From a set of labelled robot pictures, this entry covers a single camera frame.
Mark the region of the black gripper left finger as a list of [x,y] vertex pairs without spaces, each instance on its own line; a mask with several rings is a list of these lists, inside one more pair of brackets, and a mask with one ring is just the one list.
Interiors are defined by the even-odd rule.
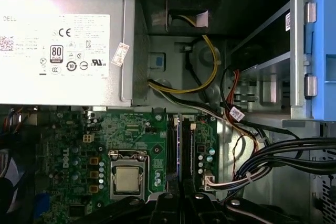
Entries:
[[167,191],[147,200],[129,196],[78,219],[79,223],[180,223],[180,176],[169,175]]

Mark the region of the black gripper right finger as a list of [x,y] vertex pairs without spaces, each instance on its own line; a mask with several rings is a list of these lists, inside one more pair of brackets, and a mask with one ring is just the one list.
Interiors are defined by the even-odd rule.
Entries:
[[243,198],[220,203],[213,195],[196,191],[191,179],[183,180],[183,208],[185,223],[302,223],[278,207]]

